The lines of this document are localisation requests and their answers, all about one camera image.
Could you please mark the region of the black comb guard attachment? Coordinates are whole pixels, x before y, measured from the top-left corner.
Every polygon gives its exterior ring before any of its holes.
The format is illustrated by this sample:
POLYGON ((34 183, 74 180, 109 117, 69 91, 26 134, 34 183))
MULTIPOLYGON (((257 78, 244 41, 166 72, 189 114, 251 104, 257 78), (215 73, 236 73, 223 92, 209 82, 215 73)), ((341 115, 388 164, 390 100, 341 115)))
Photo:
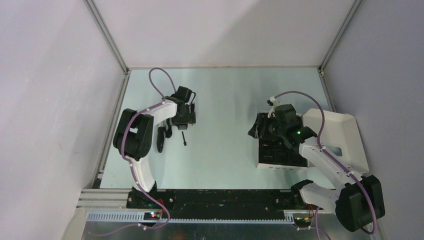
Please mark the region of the black comb guard attachment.
POLYGON ((178 125, 177 125, 177 128, 178 128, 180 131, 185 131, 185 130, 187 130, 187 129, 188 129, 188 126, 189 126, 189 123, 181 123, 181 124, 178 124, 178 125))

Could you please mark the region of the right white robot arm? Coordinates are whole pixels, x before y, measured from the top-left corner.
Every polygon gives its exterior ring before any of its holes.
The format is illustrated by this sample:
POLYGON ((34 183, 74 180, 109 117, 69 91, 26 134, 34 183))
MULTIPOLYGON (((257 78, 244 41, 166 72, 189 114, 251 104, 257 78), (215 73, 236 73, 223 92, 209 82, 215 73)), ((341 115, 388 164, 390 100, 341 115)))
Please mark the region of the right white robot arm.
POLYGON ((312 180, 291 187, 297 209, 314 205, 334 214, 354 232, 386 214, 380 180, 369 173, 356 119, 349 114, 311 108, 298 114, 291 104, 259 112, 247 133, 259 141, 258 168, 317 168, 330 188, 312 180))

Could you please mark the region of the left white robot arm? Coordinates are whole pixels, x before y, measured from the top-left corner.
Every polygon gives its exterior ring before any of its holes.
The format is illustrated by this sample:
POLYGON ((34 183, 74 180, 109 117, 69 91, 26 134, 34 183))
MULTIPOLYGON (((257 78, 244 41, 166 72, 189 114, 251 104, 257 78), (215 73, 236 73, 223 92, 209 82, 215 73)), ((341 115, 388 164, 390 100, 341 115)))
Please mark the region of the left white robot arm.
POLYGON ((113 146, 129 163, 134 188, 142 191, 138 201, 145 208, 153 208, 158 194, 152 191, 156 181, 152 175, 149 152, 152 146, 161 153, 165 140, 173 135, 172 128, 184 132, 196 123, 193 90, 179 86, 175 93, 165 96, 159 103, 140 110, 123 110, 113 138, 113 146))

